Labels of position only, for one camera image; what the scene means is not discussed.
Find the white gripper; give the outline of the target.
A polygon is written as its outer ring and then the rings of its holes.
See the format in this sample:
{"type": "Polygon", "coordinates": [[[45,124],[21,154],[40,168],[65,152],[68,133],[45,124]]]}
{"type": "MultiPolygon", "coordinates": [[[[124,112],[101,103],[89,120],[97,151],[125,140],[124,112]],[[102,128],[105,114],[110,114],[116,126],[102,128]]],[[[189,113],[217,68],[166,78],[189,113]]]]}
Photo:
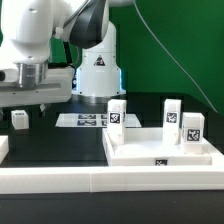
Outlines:
{"type": "Polygon", "coordinates": [[[0,107],[40,105],[40,116],[45,117],[50,104],[66,102],[72,95],[74,69],[49,69],[46,79],[35,87],[20,88],[14,83],[0,82],[0,107]]]}

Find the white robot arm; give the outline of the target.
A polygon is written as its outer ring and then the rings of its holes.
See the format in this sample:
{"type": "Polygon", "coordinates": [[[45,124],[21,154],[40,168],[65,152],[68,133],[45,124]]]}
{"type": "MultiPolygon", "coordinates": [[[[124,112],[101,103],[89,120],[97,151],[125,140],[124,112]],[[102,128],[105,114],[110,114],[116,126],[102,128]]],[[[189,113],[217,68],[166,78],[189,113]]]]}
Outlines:
{"type": "Polygon", "coordinates": [[[1,0],[0,110],[66,102],[72,69],[49,67],[50,40],[88,49],[101,43],[109,9],[134,0],[1,0]]]}

